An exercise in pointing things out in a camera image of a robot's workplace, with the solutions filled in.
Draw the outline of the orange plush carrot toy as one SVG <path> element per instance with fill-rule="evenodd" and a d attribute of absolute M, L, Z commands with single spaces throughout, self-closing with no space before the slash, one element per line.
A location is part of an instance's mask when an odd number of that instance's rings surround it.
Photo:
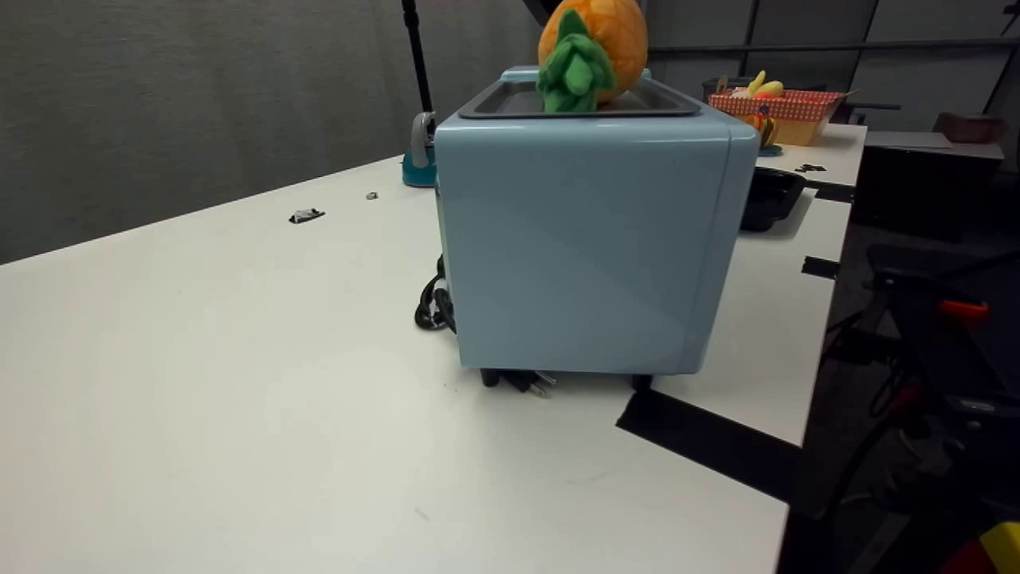
<path fill-rule="evenodd" d="M 647 69 L 643 11 L 637 0 L 560 0 L 542 26 L 536 59 L 546 112 L 596 112 Z"/>

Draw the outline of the dark grey top tray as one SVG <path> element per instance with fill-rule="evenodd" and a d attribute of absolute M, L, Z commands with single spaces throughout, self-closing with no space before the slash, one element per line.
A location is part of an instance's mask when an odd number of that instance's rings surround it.
<path fill-rule="evenodd" d="M 612 101 L 599 101 L 593 118 L 693 118 L 699 112 L 682 94 L 663 83 L 637 83 Z M 533 83 L 495 83 L 475 97 L 461 118 L 472 123 L 509 123 L 509 118 L 548 118 L 542 97 Z"/>

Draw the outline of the red checkered food basket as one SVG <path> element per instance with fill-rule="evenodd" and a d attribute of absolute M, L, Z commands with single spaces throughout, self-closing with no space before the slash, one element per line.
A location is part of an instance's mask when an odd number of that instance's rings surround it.
<path fill-rule="evenodd" d="M 773 132 L 773 144 L 812 148 L 845 97 L 832 89 L 794 89 L 760 71 L 752 79 L 716 83 L 707 101 L 752 127 Z"/>

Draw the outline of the black vertical stand pole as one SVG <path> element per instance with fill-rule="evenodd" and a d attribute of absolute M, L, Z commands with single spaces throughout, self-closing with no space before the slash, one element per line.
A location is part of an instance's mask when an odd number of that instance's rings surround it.
<path fill-rule="evenodd" d="M 428 59 L 424 59 L 424 42 L 422 42 L 422 16 L 419 16 L 419 0 L 399 0 L 403 4 L 403 23 L 410 47 L 410 69 L 413 69 L 413 88 L 424 112 L 433 110 L 433 94 L 430 94 L 430 78 L 428 78 Z"/>

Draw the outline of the black tape patch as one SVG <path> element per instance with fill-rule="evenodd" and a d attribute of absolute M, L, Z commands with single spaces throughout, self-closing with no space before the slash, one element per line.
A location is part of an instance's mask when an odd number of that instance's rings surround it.
<path fill-rule="evenodd" d="M 775 501 L 792 505 L 798 496 L 802 463 L 800 448 L 719 418 L 707 409 L 656 391 L 637 391 L 629 398 L 617 427 Z"/>

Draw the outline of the small dark metal clip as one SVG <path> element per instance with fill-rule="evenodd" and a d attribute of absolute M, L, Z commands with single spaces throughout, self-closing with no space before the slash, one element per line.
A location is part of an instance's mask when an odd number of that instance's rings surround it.
<path fill-rule="evenodd" d="M 301 223 L 309 223 L 309 221 L 319 221 L 319 216 L 325 216 L 325 212 L 307 208 L 307 212 L 291 213 L 286 221 L 291 221 L 292 228 L 301 228 Z"/>

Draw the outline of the black plastic tray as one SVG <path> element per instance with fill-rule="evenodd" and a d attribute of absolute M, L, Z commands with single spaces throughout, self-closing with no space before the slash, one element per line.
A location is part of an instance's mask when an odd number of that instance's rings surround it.
<path fill-rule="evenodd" d="M 742 212 L 742 233 L 769 233 L 800 202 L 807 179 L 760 165 Z"/>

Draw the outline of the light blue toaster oven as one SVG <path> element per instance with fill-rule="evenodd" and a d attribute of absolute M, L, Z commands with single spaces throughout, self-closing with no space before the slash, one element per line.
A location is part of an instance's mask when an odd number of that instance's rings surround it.
<path fill-rule="evenodd" d="M 464 101 L 436 124 L 461 363 L 614 378 L 700 368 L 760 136 L 684 98 L 693 118 L 472 123 Z"/>

